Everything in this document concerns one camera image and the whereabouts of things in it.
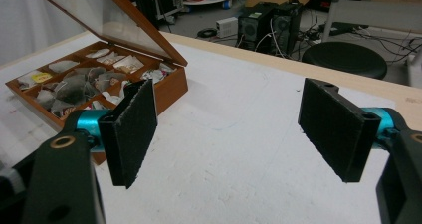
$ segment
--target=open wooden box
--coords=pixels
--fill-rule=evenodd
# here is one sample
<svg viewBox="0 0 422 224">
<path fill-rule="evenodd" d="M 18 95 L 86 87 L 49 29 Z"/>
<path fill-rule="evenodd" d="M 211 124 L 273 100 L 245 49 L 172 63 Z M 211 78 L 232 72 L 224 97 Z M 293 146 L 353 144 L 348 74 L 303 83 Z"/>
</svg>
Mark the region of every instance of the open wooden box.
<svg viewBox="0 0 422 224">
<path fill-rule="evenodd" d="M 68 111 L 72 109 L 91 109 L 93 102 L 96 102 L 96 104 L 100 103 L 105 109 L 113 109 L 116 105 L 105 98 L 102 94 L 103 90 L 112 96 L 118 96 L 123 82 L 140 81 L 143 79 L 142 76 L 145 72 L 150 70 L 158 71 L 162 65 L 172 70 L 172 72 L 168 72 L 161 81 L 154 85 L 157 113 L 160 114 L 165 111 L 187 92 L 188 88 L 184 71 L 184 67 L 187 65 L 186 60 L 129 0 L 48 1 L 102 40 L 74 51 L 72 54 L 56 61 L 52 61 L 50 64 L 40 64 L 40 68 L 34 71 L 39 73 L 39 75 L 25 77 L 26 79 L 32 79 L 31 82 L 33 84 L 30 87 L 22 89 L 22 77 L 6 83 L 26 107 L 55 130 L 59 131 L 63 128 L 68 113 L 64 112 L 57 115 L 55 112 L 53 114 L 51 109 L 42 106 L 38 102 L 37 96 L 41 90 L 47 90 L 46 87 L 49 85 L 60 83 L 65 77 L 73 75 L 84 68 L 88 68 L 90 71 L 96 68 L 105 71 L 105 73 L 122 74 L 119 76 L 123 78 L 120 78 L 116 83 L 108 84 L 106 89 L 96 91 L 93 95 L 85 95 L 85 101 L 81 102 L 79 100 Z M 107 60 L 105 64 L 98 61 L 98 58 L 101 57 L 87 57 L 88 54 L 104 51 L 104 49 L 109 49 L 105 56 L 110 55 L 112 52 L 119 56 L 133 56 L 143 66 L 134 68 L 129 64 L 131 70 L 128 71 L 121 67 L 115 67 L 115 64 L 121 62 L 122 59 L 115 63 L 110 63 Z M 77 62 L 78 64 L 60 72 L 54 72 L 51 69 L 50 65 L 58 62 L 63 63 L 64 61 Z M 87 83 L 91 83 L 94 87 L 95 84 L 92 81 L 92 79 L 88 79 Z M 94 153 L 93 157 L 96 163 L 101 163 L 106 159 L 103 153 Z"/>
</svg>

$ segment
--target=wooden box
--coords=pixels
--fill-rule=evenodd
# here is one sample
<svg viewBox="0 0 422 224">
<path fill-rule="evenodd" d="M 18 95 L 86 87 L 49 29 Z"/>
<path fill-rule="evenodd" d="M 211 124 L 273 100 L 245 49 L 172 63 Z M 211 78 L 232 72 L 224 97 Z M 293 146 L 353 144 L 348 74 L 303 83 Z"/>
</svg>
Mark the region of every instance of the wooden box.
<svg viewBox="0 0 422 224">
<path fill-rule="evenodd" d="M 87 30 L 94 33 L 102 41 L 93 43 L 78 51 L 74 51 L 57 61 L 52 61 L 49 64 L 40 64 L 40 68 L 35 73 L 35 76 L 25 76 L 16 78 L 6 85 L 10 90 L 20 99 L 20 101 L 34 112 L 39 118 L 44 120 L 53 129 L 59 131 L 63 128 L 66 117 L 70 111 L 91 109 L 92 103 L 100 104 L 106 109 L 115 108 L 116 104 L 108 101 L 102 92 L 107 92 L 112 96 L 118 96 L 122 83 L 136 82 L 144 79 L 144 73 L 155 70 L 159 73 L 160 67 L 165 67 L 162 74 L 166 74 L 162 80 L 155 83 L 155 102 L 157 113 L 160 114 L 171 106 L 177 99 L 179 99 L 188 90 L 186 75 L 184 67 L 187 65 L 186 60 L 171 46 L 171 44 L 149 23 L 149 21 L 142 15 L 142 13 L 130 3 L 129 0 L 48 0 L 60 10 L 68 14 Z M 101 57 L 87 57 L 88 54 L 94 54 L 98 51 L 106 51 L 105 54 L 121 56 L 121 60 L 117 62 L 106 60 L 102 61 L 105 56 Z M 124 58 L 131 56 L 137 62 L 137 66 L 132 63 L 126 63 L 127 67 L 118 67 L 116 64 L 123 63 Z M 71 68 L 57 71 L 52 69 L 53 64 L 59 62 L 75 62 L 75 66 Z M 60 88 L 57 84 L 65 87 L 69 84 L 69 80 L 64 82 L 64 78 L 81 74 L 81 71 L 101 71 L 103 73 L 118 74 L 118 81 L 105 86 L 96 88 L 99 77 L 87 78 L 87 86 L 90 87 L 91 93 L 87 95 L 87 87 L 83 87 L 85 100 L 82 101 L 81 93 L 67 92 L 62 94 L 71 94 L 70 98 L 64 98 L 66 105 L 74 100 L 78 100 L 71 109 L 63 109 L 62 112 L 57 112 L 49 106 L 39 103 L 38 96 L 40 91 L 47 90 L 55 95 L 58 100 L 58 93 Z M 23 84 L 28 84 L 25 81 L 30 80 L 29 87 L 23 88 Z M 103 154 L 95 155 L 96 162 L 102 162 L 105 159 Z"/>
</svg>

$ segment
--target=floor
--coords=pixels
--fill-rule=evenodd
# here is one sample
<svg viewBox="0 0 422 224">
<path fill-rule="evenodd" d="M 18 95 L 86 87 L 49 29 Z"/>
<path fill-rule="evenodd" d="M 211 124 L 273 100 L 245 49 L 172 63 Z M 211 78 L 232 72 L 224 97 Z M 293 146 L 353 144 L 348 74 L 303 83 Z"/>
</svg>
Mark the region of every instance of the floor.
<svg viewBox="0 0 422 224">
<path fill-rule="evenodd" d="M 174 16 L 174 24 L 168 24 L 161 21 L 159 30 L 186 37 L 202 39 L 197 37 L 197 33 L 199 31 L 207 28 L 216 28 L 216 21 L 218 20 L 238 17 L 245 11 L 244 4 L 245 0 L 233 0 L 232 7 L 228 10 L 223 9 L 221 3 L 191 6 L 189 12 L 180 12 Z M 317 28 L 317 25 L 325 22 L 326 17 L 327 13 L 325 12 L 307 9 L 302 14 L 300 30 L 306 31 L 310 27 Z M 409 45 L 409 41 L 412 41 L 412 47 L 417 46 L 422 42 L 420 35 L 410 32 L 399 32 L 374 27 L 369 27 L 358 32 L 363 35 L 371 35 L 372 37 L 376 37 L 378 39 L 371 40 L 358 37 L 358 35 L 355 34 L 342 34 L 331 36 L 328 40 L 355 43 L 374 50 L 380 54 L 388 64 L 388 72 L 383 80 L 409 86 L 408 68 L 406 65 L 407 56 L 405 56 L 408 52 L 403 50 L 402 46 L 405 47 Z M 237 36 L 227 37 L 224 39 L 213 37 L 202 40 L 220 43 L 227 46 L 236 46 Z M 300 52 L 293 53 L 291 55 L 292 59 L 299 60 L 301 54 L 308 46 L 309 45 L 306 42 L 297 42 L 295 50 L 299 50 Z"/>
</svg>

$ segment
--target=glass lid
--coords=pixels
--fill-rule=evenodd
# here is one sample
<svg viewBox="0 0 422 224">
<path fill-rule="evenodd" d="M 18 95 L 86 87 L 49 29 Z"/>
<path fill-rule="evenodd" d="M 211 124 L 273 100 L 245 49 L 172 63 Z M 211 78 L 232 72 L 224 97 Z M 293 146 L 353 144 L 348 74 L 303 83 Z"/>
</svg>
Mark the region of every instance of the glass lid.
<svg viewBox="0 0 422 224">
<path fill-rule="evenodd" d="M 181 66 L 186 60 L 129 0 L 48 0 L 99 38 Z"/>
</svg>

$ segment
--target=round stool seat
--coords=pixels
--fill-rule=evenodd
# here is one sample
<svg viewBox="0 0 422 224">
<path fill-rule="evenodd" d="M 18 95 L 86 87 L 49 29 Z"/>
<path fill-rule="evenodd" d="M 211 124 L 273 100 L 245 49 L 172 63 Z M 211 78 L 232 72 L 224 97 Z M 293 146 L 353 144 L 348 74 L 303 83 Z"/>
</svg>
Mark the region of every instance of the round stool seat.
<svg viewBox="0 0 422 224">
<path fill-rule="evenodd" d="M 302 62 L 365 77 L 383 79 L 387 64 L 376 52 L 344 42 L 325 42 L 309 47 Z"/>
</svg>

